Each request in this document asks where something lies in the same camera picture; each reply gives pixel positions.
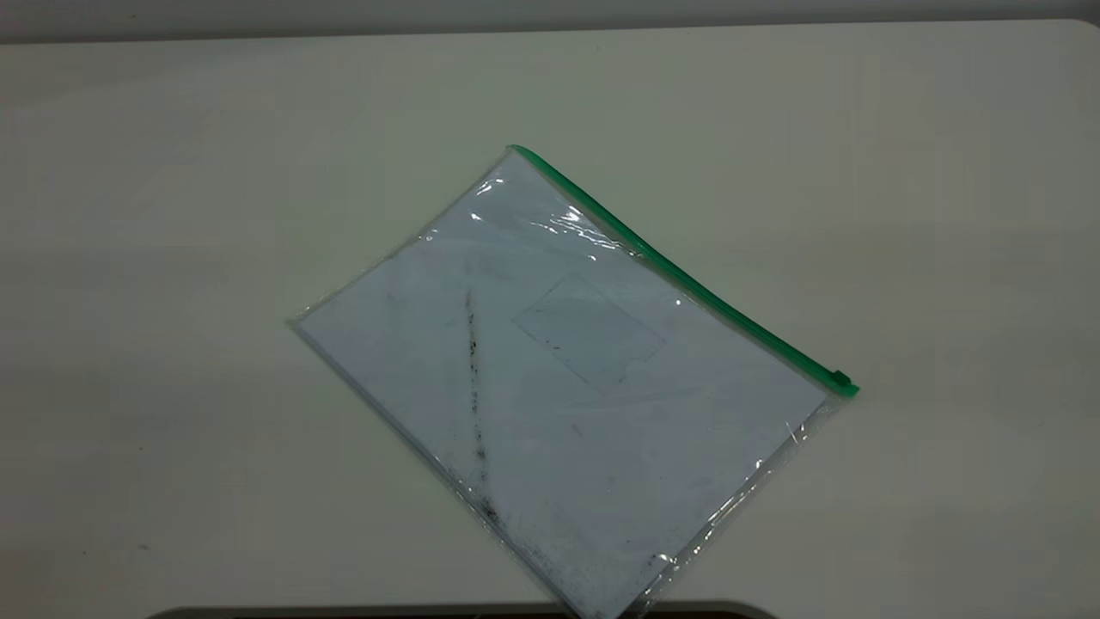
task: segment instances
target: table surface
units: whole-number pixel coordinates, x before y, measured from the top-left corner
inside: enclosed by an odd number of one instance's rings
[[[284,325],[507,143],[859,398],[669,590],[1100,616],[1100,31],[0,47],[0,616],[547,600]]]

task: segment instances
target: plastic bag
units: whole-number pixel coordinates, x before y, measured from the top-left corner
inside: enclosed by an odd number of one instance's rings
[[[292,325],[583,619],[648,609],[858,391],[521,146]]]

